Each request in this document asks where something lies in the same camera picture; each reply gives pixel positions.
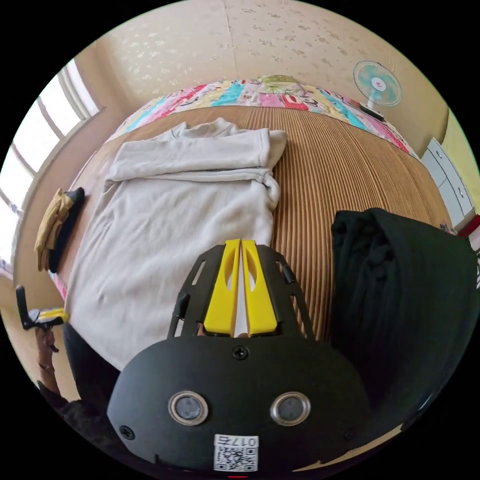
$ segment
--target red object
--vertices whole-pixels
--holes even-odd
[[[480,226],[480,215],[475,215],[473,220],[458,232],[458,236],[468,237],[478,226]]]

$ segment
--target fan stand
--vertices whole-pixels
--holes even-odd
[[[363,103],[360,103],[360,110],[362,112],[365,112],[367,115],[370,115],[374,119],[377,119],[383,122],[385,120],[385,117],[379,111],[373,110],[373,103],[371,104],[371,106],[370,106],[370,103],[371,103],[370,101],[368,101],[366,105]]]

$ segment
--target white cabinet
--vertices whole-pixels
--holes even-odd
[[[459,173],[435,138],[428,144],[421,162],[440,191],[452,226],[457,228],[464,224],[475,214],[472,200]]]

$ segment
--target bamboo mat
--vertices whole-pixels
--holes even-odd
[[[72,189],[89,196],[58,270],[68,285],[104,175],[124,142],[223,117],[242,129],[285,130],[288,142],[273,173],[280,185],[271,246],[284,255],[305,295],[318,340],[329,337],[334,291],[331,225],[338,210],[377,207],[434,226],[450,225],[428,171],[415,158],[372,133],[318,113],[287,108],[219,106],[174,113],[105,143]]]

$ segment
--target black jacket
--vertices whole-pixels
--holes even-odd
[[[149,463],[125,447],[116,434],[105,413],[99,413],[91,404],[83,400],[68,401],[49,390],[39,381],[38,388],[48,403],[60,414],[65,422],[85,440],[89,441],[103,453],[150,477],[160,478],[165,469]]]

